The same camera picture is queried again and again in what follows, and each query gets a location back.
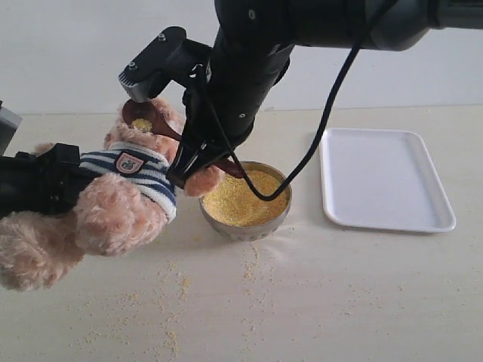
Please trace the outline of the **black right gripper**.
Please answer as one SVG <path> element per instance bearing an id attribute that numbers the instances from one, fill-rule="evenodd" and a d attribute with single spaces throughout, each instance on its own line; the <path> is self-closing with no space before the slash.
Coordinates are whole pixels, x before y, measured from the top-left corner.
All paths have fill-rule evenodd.
<path id="1" fill-rule="evenodd" d="M 240 44 L 224 35 L 216 37 L 207 64 L 207 94 L 184 97 L 187 123 L 167 178 L 180 189 L 188 179 L 209 166 L 234 174 L 229 154 L 210 106 L 233 148 L 242 144 L 254 127 L 254 119 L 269 90 L 283 77 L 290 63 L 288 43 L 259 46 Z"/>

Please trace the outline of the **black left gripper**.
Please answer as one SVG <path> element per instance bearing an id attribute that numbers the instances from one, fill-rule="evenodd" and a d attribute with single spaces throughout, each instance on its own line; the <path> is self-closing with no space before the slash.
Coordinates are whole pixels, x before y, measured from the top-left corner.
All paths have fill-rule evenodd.
<path id="1" fill-rule="evenodd" d="M 42 215 L 65 213 L 94 179 L 80 167 L 79 147 L 56 143 L 40 156 L 18 152 L 1 157 L 1 217 L 32 211 Z"/>

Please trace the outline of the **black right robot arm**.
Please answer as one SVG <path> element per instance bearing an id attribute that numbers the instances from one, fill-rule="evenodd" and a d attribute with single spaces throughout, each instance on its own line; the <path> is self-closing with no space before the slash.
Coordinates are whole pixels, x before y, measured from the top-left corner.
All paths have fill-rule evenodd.
<path id="1" fill-rule="evenodd" d="M 184 187 L 254 127 L 296 46 L 404 51 L 431 29 L 480 29 L 480 1 L 218 1 L 220 27 L 185 92 L 186 124 L 169 179 Z"/>

